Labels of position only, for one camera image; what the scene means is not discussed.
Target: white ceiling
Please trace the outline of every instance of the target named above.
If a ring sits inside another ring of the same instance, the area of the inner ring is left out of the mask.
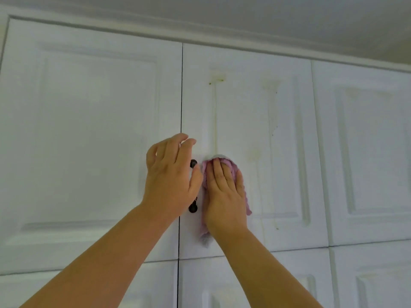
[[[411,63],[411,0],[0,0]]]

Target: cleaning rag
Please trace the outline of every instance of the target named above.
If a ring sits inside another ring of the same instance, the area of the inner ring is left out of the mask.
[[[204,195],[207,192],[207,171],[206,171],[207,164],[208,164],[208,162],[212,161],[215,158],[220,159],[221,163],[227,165],[230,168],[231,175],[233,176],[234,183],[237,182],[238,166],[231,159],[229,159],[229,158],[227,158],[223,155],[215,155],[211,159],[203,161],[203,163],[201,164],[201,170],[203,172],[203,177],[204,177],[204,179],[203,179]],[[247,195],[245,195],[245,205],[247,207],[247,215],[249,216],[249,215],[251,215],[252,212],[251,212],[250,207],[248,205]],[[207,229],[207,225],[204,221],[204,213],[207,209],[207,206],[208,206],[208,203],[205,203],[203,201],[203,205],[202,205],[203,209],[202,209],[202,216],[201,216],[200,239],[201,239],[201,241],[203,242],[203,244],[205,246],[208,246],[208,244],[210,243],[211,238],[212,238],[210,232]]]

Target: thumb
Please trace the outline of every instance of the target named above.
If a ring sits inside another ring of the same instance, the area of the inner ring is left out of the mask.
[[[200,170],[200,166],[196,164],[196,166],[194,166],[193,171],[191,173],[190,186],[188,188],[188,194],[190,198],[193,199],[193,201],[198,195],[198,192],[200,191],[200,187],[202,183],[203,183],[203,173]]]

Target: cabinet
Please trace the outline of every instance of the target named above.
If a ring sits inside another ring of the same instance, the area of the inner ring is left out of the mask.
[[[182,44],[11,20],[0,74],[0,273],[62,269],[180,132]],[[178,221],[148,261],[177,259]]]
[[[276,252],[273,255],[323,307],[333,307],[327,248]],[[181,260],[179,271],[179,308],[250,307],[225,257]]]
[[[0,276],[2,308],[22,305],[58,271]],[[177,307],[177,261],[142,264],[120,308]]]
[[[411,241],[330,248],[336,308],[406,308]]]
[[[183,47],[182,131],[193,158],[237,163],[253,214],[249,228],[270,250],[328,246],[309,60],[215,47]],[[198,211],[180,219],[180,258],[223,255],[198,239]]]
[[[411,238],[411,74],[313,62],[332,245]]]

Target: cabinet door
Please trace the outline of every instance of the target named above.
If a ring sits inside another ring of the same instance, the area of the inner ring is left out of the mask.
[[[411,74],[313,62],[330,242],[411,238]]]
[[[270,251],[328,246],[310,61],[184,44],[182,131],[197,161],[239,165]],[[199,242],[202,197],[181,217],[181,258],[223,255]]]
[[[328,249],[276,252],[273,255],[325,308],[333,307]],[[225,257],[180,261],[179,308],[250,307]]]
[[[1,307],[19,307],[58,273],[49,271],[0,276]],[[177,261],[142,264],[119,307],[176,308]]]
[[[180,131],[182,44],[11,20],[0,74],[0,272],[61,269],[144,192]],[[148,260],[177,259],[178,221]]]
[[[336,308],[410,307],[411,241],[330,250]]]

